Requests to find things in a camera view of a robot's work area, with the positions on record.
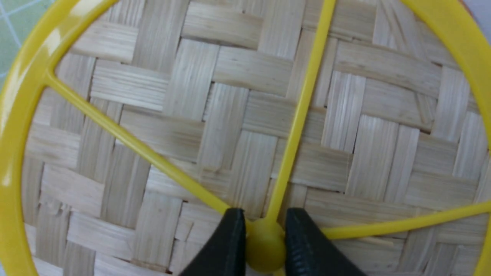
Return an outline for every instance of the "bamboo strip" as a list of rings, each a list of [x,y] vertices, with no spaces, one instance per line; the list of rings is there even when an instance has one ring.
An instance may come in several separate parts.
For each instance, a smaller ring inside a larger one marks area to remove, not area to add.
[[[282,97],[251,91],[242,128],[247,131],[287,138],[290,133],[295,104]],[[311,109],[307,114],[302,140],[320,144],[326,109]]]
[[[101,214],[104,185],[69,169],[45,165],[41,191],[86,214]]]
[[[58,66],[58,78],[84,99],[88,99],[95,58],[68,53]],[[84,114],[60,95],[54,95],[50,125],[75,134],[81,134]]]
[[[459,249],[455,245],[438,244],[423,276],[447,276],[452,272]]]
[[[24,222],[37,225],[39,195],[44,162],[34,158],[24,158],[22,166],[22,213]]]
[[[121,0],[105,13],[109,22],[130,27],[140,27],[145,0]]]
[[[398,125],[362,115],[346,194],[383,200],[394,155]]]
[[[410,231],[397,271],[408,273],[423,272],[435,250],[437,232],[437,227]]]
[[[317,82],[312,95],[312,106],[322,108],[327,106],[327,94],[331,86],[331,76],[334,69],[334,61],[336,59],[338,40],[336,38],[328,38],[324,55],[322,57],[321,68],[317,75]]]
[[[394,244],[392,247],[374,245],[360,240],[334,241],[334,244],[355,265],[364,271],[393,271],[399,263],[404,241],[383,238]]]
[[[43,193],[40,204],[36,229],[36,257],[62,267],[70,207]]]
[[[93,276],[95,251],[67,242],[63,276]]]
[[[91,98],[90,103],[112,120],[119,122],[123,105]],[[99,183],[105,183],[115,137],[89,118],[83,125],[77,172]]]
[[[271,177],[276,179],[283,159],[286,140],[280,139],[274,156]],[[301,144],[290,181],[329,191],[344,191],[353,162],[351,153]]]
[[[211,170],[230,169],[246,111],[249,90],[217,83],[205,124],[198,164]]]
[[[82,213],[72,212],[67,241],[85,248],[130,260],[134,252],[135,231]]]
[[[95,65],[91,97],[150,110],[163,110],[169,75],[100,59]]]
[[[146,0],[132,65],[165,74],[172,72],[189,2]]]
[[[71,52],[130,63],[138,33],[135,27],[95,21],[73,44]]]
[[[458,145],[420,133],[413,169],[442,175],[452,174]]]
[[[164,276],[164,274],[135,266],[102,253],[95,256],[94,276]]]
[[[407,192],[412,166],[416,156],[419,130],[400,125],[383,200],[402,203]]]
[[[179,119],[125,107],[121,126],[158,153],[184,161],[197,160],[204,129],[201,120]]]
[[[183,39],[177,51],[163,114],[201,121],[219,46]]]
[[[33,124],[26,143],[26,156],[71,169],[77,167],[80,135]]]
[[[414,172],[409,180],[404,203],[443,211],[471,204],[476,189],[477,181]]]
[[[482,165],[488,155],[487,149],[483,118],[467,112],[452,175],[479,180]]]
[[[258,51],[293,60],[304,9],[305,0],[269,0]]]
[[[170,264],[172,243],[182,200],[146,191],[136,224],[133,262],[165,272]]]
[[[260,17],[226,7],[191,2],[181,35],[256,50],[262,26],[263,19]]]
[[[316,29],[321,15],[322,0],[307,0],[302,26]],[[329,33],[336,37],[347,37],[372,41],[376,7],[359,0],[340,0],[331,22]]]
[[[297,102],[307,72],[312,46],[314,45],[315,32],[303,29],[300,33],[299,46],[293,62],[292,74],[286,91],[286,98]]]
[[[292,68],[290,60],[222,46],[213,81],[285,96]]]
[[[334,71],[321,145],[353,153],[366,79]]]
[[[241,133],[232,163],[227,199],[233,206],[246,208],[247,216],[261,216],[277,141],[278,138],[269,135]]]
[[[440,87],[440,67],[381,47],[339,42],[334,69],[399,85],[433,98],[438,96]]]
[[[361,112],[426,131],[432,126],[423,122],[413,91],[373,79],[366,81]]]
[[[470,87],[462,72],[443,67],[440,95],[431,135],[458,142],[464,125]]]
[[[134,229],[150,164],[129,148],[116,145],[108,167],[101,218]]]

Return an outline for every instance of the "yellow plastic rod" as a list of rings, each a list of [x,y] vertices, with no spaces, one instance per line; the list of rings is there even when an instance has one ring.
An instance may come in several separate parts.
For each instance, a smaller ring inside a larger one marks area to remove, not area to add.
[[[352,225],[337,228],[324,228],[322,229],[322,232],[332,240],[380,236],[390,233],[398,233],[433,226],[450,221],[456,221],[463,218],[488,213],[490,210],[491,202],[488,201],[485,203],[470,205],[454,210],[439,212],[402,221],[389,221],[368,225]]]
[[[174,164],[166,160],[160,154],[156,153],[147,144],[143,143],[127,130],[120,127],[111,119],[107,118],[97,108],[87,103],[85,99],[80,97],[67,85],[58,80],[53,73],[47,73],[46,83],[61,96],[63,96],[63,98],[65,98],[68,102],[82,111],[82,113],[99,124],[103,129],[118,138],[123,144],[134,150],[145,160],[165,173],[168,177],[179,183],[184,189],[201,199],[205,204],[217,210],[221,214],[224,214],[225,211],[230,208],[225,202],[206,190],[203,186],[181,171],[178,167],[174,166]]]
[[[286,143],[285,154],[283,155],[283,161],[281,162],[278,179],[276,180],[276,186],[274,187],[273,195],[271,197],[268,213],[266,214],[266,220],[271,222],[276,222],[278,219],[281,204],[283,202],[283,198],[285,197],[286,186],[288,185],[293,163],[295,162],[295,156],[299,147],[317,74],[319,73],[324,47],[326,46],[327,33],[329,32],[329,26],[335,6],[335,0],[325,0],[322,7],[319,25],[317,26],[317,33],[315,35],[314,46],[312,48],[307,73],[305,74],[305,81],[303,83],[299,104],[297,105],[297,110],[295,111],[295,117],[293,118],[292,128]]]

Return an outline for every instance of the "woven bamboo mat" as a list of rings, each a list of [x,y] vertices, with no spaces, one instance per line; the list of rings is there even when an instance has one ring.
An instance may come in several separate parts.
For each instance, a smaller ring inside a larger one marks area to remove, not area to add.
[[[275,185],[322,3],[122,0],[57,75],[256,219]],[[332,227],[488,200],[482,118],[427,26],[399,1],[339,0],[329,35],[284,206]],[[33,120],[22,183],[42,275],[178,275],[220,220],[51,90]],[[336,245],[371,276],[469,276],[487,219]]]

